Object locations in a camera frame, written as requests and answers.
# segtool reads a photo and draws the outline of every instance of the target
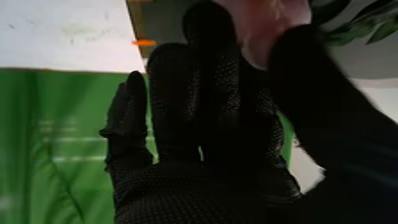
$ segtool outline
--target finger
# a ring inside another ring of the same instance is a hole
[[[199,162],[199,63],[183,44],[165,44],[148,62],[153,129],[160,161]]]
[[[270,96],[270,75],[258,70],[245,59],[240,64],[242,125],[251,139],[252,164],[284,167],[281,160],[283,125]]]
[[[108,138],[107,165],[116,171],[112,175],[123,176],[153,162],[146,148],[146,98],[144,78],[140,73],[133,72],[128,81],[119,85],[108,110],[108,124],[101,130],[101,135]]]
[[[231,150],[238,139],[238,44],[233,20],[212,2],[197,4],[185,14],[183,31],[201,58],[201,125],[204,161],[238,160]]]
[[[281,206],[300,198],[300,187],[281,156],[284,132],[270,96],[270,74],[243,59],[240,71],[242,134],[251,148],[247,167],[259,178],[263,196]]]

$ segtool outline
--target plant leaf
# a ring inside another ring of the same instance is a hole
[[[377,32],[366,44],[371,44],[377,41],[380,41],[396,31],[398,31],[398,21],[389,20],[379,27]]]
[[[371,13],[384,5],[387,5],[395,0],[377,0],[361,10],[357,13],[357,16],[354,17],[352,21],[357,20],[361,16],[364,16],[368,13]]]
[[[380,24],[386,22],[386,20],[393,19],[398,15],[398,2],[391,1],[387,4],[384,4],[379,8],[373,8],[363,14],[350,23],[363,23],[363,22],[373,22],[375,24]]]
[[[350,0],[334,0],[327,5],[313,7],[313,23],[316,25],[327,23],[343,12]]]

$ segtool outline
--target white surface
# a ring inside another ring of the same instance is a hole
[[[0,0],[0,67],[144,71],[124,0]]]

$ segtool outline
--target green panel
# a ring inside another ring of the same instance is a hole
[[[124,78],[0,69],[2,224],[112,223],[98,130]],[[155,151],[151,137],[148,145]]]

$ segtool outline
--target gloved hand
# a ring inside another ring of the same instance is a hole
[[[121,85],[101,131],[116,220],[188,223],[201,214],[197,223],[263,223],[265,208],[300,197],[281,158],[267,73],[242,58],[231,16],[215,3],[192,8],[183,28],[188,45],[160,46],[148,62],[160,164],[151,165],[144,147],[146,86],[137,72]]]

